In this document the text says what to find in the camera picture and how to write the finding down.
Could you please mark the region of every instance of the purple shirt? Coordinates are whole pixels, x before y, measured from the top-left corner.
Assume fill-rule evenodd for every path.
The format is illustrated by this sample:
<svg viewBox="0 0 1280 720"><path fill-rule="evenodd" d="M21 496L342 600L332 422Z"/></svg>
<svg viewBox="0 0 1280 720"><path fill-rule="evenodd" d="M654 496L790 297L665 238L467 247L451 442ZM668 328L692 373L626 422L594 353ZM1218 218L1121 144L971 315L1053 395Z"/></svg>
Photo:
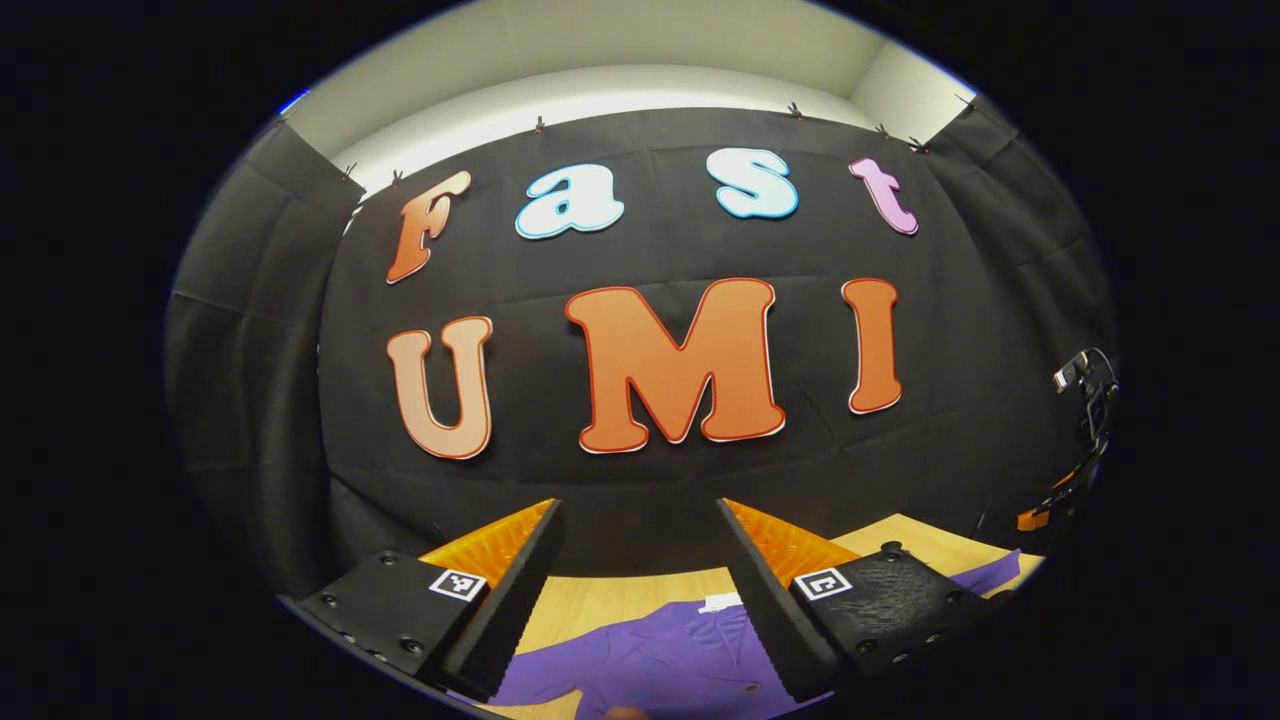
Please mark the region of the purple shirt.
<svg viewBox="0 0 1280 720"><path fill-rule="evenodd" d="M986 593L1019 575L1019 555L952 579ZM652 720L767 720L831 696L791 700L746 609L700 614L703 605L671 602L639 620L517 655L488 705L539 705L580 689L575 720L599 720L617 706L644 710Z"/></svg>

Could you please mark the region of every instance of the table surface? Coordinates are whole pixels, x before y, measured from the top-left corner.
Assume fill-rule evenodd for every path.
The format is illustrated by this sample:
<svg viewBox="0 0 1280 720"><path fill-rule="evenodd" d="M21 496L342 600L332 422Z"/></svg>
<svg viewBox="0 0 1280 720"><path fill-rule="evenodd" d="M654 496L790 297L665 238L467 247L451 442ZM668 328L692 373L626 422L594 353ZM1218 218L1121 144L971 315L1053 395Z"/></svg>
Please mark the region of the table surface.
<svg viewBox="0 0 1280 720"><path fill-rule="evenodd" d="M881 544L890 541L901 542L911 555L943 575L972 570L1009 553L1006 548L940 530L905 515L891 515L832 538L832 542L858 555L879 552ZM1043 557L1023 553L1019 557L1021 574L984 597L1018 587L1042 560ZM668 602L703 600L708 594L731 593L735 589L726 568L640 578L552 575L547 578L543 593L529 616L529 625L516 653L562 643L612 623L644 618ZM516 720L562 720L573 717L581 697L580 691L573 691L541 705L480 707Z"/></svg>

